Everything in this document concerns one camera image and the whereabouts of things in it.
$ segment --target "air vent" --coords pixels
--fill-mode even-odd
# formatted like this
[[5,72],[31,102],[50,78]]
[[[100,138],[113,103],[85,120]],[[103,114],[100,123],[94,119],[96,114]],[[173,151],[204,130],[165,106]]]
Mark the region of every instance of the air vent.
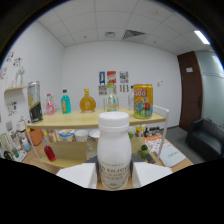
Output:
[[149,34],[133,30],[126,30],[123,40],[142,44]]
[[115,37],[115,32],[106,32],[106,33],[105,33],[105,37],[108,37],[108,38],[109,38],[109,37],[110,37],[110,38],[112,37],[112,38],[113,38],[113,37]]

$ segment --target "gray floor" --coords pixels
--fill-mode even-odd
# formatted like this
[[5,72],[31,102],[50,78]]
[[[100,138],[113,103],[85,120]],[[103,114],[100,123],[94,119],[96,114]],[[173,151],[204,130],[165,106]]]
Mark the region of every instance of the gray floor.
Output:
[[191,148],[185,145],[187,132],[179,127],[169,128],[166,132],[166,139],[176,146],[193,164],[205,162],[198,154]]

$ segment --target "ceiling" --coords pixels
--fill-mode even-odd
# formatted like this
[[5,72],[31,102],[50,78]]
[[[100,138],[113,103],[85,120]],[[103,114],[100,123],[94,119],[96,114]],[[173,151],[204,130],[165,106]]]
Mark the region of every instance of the ceiling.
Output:
[[153,0],[71,0],[37,21],[65,47],[109,40],[137,42],[175,55],[212,50],[188,20]]

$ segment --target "door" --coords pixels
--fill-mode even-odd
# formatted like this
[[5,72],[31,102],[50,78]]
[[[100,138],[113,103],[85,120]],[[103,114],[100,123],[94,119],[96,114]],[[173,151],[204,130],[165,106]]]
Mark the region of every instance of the door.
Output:
[[178,55],[177,58],[182,83],[179,127],[188,132],[191,121],[199,119],[202,114],[202,78],[197,57],[193,51]]

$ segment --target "black chair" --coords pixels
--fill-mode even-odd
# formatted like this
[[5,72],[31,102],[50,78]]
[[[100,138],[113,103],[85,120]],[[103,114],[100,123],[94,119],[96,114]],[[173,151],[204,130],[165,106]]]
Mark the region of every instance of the black chair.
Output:
[[203,118],[192,121],[185,143],[205,161],[220,159],[224,152],[224,129]]

